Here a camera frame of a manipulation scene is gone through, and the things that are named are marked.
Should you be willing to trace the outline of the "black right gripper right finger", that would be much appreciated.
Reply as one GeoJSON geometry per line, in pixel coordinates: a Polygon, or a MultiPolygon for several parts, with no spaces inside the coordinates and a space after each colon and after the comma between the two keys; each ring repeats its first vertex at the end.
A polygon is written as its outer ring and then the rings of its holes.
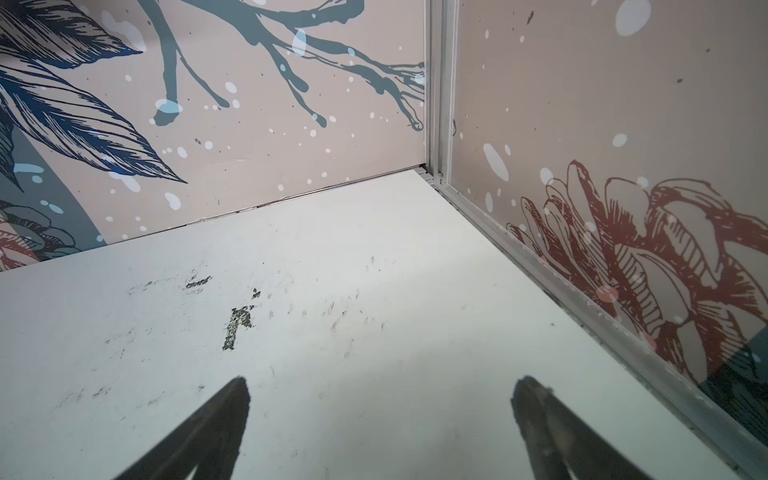
{"type": "Polygon", "coordinates": [[[650,479],[535,378],[517,381],[511,407],[536,480],[650,479]]]}

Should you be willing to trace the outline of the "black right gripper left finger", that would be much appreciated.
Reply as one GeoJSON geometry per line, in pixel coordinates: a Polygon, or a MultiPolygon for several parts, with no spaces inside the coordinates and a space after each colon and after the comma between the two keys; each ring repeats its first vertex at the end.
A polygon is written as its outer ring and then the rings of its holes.
{"type": "Polygon", "coordinates": [[[118,477],[230,479],[249,414],[246,380],[236,377],[118,477]]]}

